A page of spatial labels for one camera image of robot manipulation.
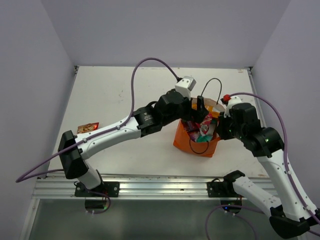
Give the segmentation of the teal Fox's candy bag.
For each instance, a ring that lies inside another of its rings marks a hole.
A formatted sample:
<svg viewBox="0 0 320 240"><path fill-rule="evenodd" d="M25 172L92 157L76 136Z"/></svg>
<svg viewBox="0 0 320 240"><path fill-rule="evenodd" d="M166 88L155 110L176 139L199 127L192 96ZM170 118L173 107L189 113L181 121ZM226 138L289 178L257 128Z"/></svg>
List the teal Fox's candy bag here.
<svg viewBox="0 0 320 240"><path fill-rule="evenodd" d="M205 142L210 142L210 141L212 141L212 140L214 140L216 138L216 135L215 134L212 134L212 135L210 135L210 134L208 134L208 135L199 135L197 138L196 138L196 140L195 140L195 142L196 143L205 143Z"/></svg>

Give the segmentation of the orange paper bag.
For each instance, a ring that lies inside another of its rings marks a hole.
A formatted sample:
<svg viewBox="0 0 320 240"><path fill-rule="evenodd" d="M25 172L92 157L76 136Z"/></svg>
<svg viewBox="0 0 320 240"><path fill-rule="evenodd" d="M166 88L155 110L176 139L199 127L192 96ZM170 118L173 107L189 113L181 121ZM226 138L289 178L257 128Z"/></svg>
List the orange paper bag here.
<svg viewBox="0 0 320 240"><path fill-rule="evenodd" d="M213 100L211 98L205 98L204 105L213 106L214 108L218 109L220 113L225 110L225 108L219 103L218 100ZM212 119L211 123L213 125L214 130L213 135L216 135L216 138L210 142L192 141L184 128L186 122L186 120L179 121L173 140L173 146L179 149L180 151L188 154L211 158L214 155L218 141L220 140L220 137L217 133L217 127L219 123L218 118Z"/></svg>

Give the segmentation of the red snack packet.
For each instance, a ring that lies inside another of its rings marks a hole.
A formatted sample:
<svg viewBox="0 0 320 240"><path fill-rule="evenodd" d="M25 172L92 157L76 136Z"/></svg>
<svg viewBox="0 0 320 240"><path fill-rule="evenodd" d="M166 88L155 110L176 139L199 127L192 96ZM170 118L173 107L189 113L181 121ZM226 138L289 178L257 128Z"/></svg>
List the red snack packet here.
<svg viewBox="0 0 320 240"><path fill-rule="evenodd" d="M99 122L80 125L77 127L77 133L78 134L89 133L89 132L97 130L98 127L99 127Z"/></svg>

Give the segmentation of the yellow chips bag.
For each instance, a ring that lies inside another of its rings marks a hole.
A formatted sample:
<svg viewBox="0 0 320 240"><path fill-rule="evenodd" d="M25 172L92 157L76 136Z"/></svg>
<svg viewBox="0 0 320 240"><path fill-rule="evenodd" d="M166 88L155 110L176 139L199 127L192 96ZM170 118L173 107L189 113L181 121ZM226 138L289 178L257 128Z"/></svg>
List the yellow chips bag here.
<svg viewBox="0 0 320 240"><path fill-rule="evenodd" d="M212 115L213 118L218 118L220 115L220 110L216 109L215 107L211 105L205 105L205 108L208 110L208 112Z"/></svg>

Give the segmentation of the purple Fox's candy bag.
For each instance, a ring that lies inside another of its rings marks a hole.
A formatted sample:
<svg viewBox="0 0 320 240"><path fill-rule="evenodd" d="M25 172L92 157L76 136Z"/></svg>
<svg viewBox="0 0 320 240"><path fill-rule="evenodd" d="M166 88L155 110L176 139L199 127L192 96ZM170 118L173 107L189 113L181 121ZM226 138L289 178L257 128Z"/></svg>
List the purple Fox's candy bag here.
<svg viewBox="0 0 320 240"><path fill-rule="evenodd" d="M199 135L213 135L213 117L209 113L201 123L196 123L194 121L187 121L184 126L184 130L187 132L188 136L193 142Z"/></svg>

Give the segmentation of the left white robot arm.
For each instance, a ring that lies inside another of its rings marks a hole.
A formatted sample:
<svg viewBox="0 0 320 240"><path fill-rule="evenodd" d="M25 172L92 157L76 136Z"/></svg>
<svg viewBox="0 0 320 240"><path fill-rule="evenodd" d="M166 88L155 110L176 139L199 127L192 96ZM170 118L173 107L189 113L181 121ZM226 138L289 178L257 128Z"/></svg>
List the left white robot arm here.
<svg viewBox="0 0 320 240"><path fill-rule="evenodd" d="M104 184L98 170L87 163L89 158L119 143L157 133L178 119L201 123L208 113L202 96L196 98L193 108L191 98L170 90L109 126L78 135L66 131L58 146L64 175L69 180L77 179L92 196L99 196Z"/></svg>

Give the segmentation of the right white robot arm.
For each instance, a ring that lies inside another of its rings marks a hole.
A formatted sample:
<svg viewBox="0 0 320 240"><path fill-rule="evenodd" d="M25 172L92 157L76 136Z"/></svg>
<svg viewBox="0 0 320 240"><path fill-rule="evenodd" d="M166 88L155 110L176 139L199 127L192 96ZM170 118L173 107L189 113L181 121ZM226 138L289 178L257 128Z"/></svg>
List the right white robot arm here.
<svg viewBox="0 0 320 240"><path fill-rule="evenodd" d="M228 101L217 128L222 140L238 139L267 172L277 196L254 184L244 173L233 171L223 178L223 192L247 198L268 218L283 239L300 236L316 225L320 210L303 190L289 161L284 161L284 142L272 127L262 127L256 108L238 97Z"/></svg>

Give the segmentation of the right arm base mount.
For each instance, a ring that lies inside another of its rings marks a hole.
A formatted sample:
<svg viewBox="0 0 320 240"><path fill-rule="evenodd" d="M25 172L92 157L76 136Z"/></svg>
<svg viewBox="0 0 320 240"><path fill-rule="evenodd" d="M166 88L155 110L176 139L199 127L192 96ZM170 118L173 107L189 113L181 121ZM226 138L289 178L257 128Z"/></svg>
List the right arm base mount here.
<svg viewBox="0 0 320 240"><path fill-rule="evenodd" d="M235 198L238 196L230 182L220 181L218 178L208 181L206 190L209 198Z"/></svg>

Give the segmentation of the aluminium rail frame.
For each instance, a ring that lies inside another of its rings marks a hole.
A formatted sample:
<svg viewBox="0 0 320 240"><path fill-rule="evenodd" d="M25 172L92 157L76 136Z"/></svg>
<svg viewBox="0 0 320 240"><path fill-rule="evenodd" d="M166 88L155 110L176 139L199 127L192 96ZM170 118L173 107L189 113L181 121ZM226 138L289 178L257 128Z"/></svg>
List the aluminium rail frame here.
<svg viewBox="0 0 320 240"><path fill-rule="evenodd" d="M115 182L112 200L214 200L209 197L207 183L220 183L222 178L212 176L157 176L104 174L106 182ZM32 199L36 200L98 200L96 197L76 196L75 179L66 179L61 173L37 179Z"/></svg>

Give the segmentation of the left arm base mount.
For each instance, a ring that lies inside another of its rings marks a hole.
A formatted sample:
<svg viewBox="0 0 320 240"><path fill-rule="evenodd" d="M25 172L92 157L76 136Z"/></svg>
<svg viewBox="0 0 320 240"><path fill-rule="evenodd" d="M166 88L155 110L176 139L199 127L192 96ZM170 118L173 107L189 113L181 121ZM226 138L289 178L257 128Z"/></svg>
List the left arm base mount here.
<svg viewBox="0 0 320 240"><path fill-rule="evenodd" d="M89 190L79 181L73 184L75 186L75 197L93 198L107 195L110 198L117 198L119 196L120 183L118 181L103 181L99 186Z"/></svg>

